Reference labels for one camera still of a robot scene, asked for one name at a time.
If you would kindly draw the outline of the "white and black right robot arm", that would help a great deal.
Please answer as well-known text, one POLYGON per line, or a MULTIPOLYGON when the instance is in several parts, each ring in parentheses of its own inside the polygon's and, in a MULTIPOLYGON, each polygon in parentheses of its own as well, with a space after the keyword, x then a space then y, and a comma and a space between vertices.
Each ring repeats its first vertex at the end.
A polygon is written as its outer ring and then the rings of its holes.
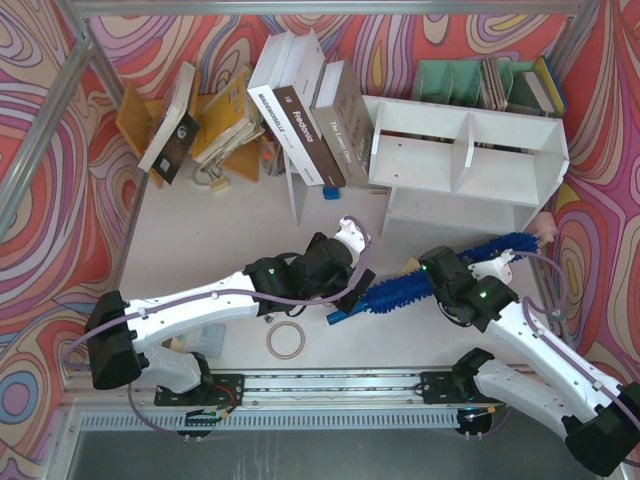
POLYGON ((531 379, 475 348, 453 366, 463 382, 503 402, 558 435, 590 472, 611 476, 639 444, 639 385, 622 384, 600 370, 536 318, 540 307, 509 286, 507 249, 491 260, 468 263, 447 246, 419 262, 441 312, 524 356, 537 374, 531 379))

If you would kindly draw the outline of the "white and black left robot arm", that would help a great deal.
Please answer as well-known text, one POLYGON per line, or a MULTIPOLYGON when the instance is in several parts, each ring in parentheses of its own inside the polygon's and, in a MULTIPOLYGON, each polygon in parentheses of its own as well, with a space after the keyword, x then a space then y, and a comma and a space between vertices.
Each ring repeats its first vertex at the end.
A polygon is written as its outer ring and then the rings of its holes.
POLYGON ((191 394, 210 381, 204 355, 163 347, 169 338, 209 323, 295 315, 312 305, 350 312, 375 277, 365 264, 370 244, 358 230, 316 233, 302 254, 263 257, 203 287, 131 301, 117 290, 103 294, 85 327, 94 388, 112 390, 144 378, 191 394))

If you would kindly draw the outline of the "blue microfiber duster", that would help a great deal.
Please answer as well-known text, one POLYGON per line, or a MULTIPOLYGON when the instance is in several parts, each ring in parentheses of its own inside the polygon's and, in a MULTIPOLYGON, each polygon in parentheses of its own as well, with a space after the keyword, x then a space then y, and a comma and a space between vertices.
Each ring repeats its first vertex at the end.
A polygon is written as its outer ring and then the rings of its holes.
MULTIPOLYGON (((460 251, 457 256, 465 265, 470 265, 493 260, 507 249, 536 253, 537 238, 532 233, 513 232, 460 251)), ((419 267, 408 274, 371 286, 349 313, 335 311, 327 315, 326 320, 330 326, 333 326, 362 312, 386 314, 432 295, 433 290, 427 274, 422 267, 419 267)))

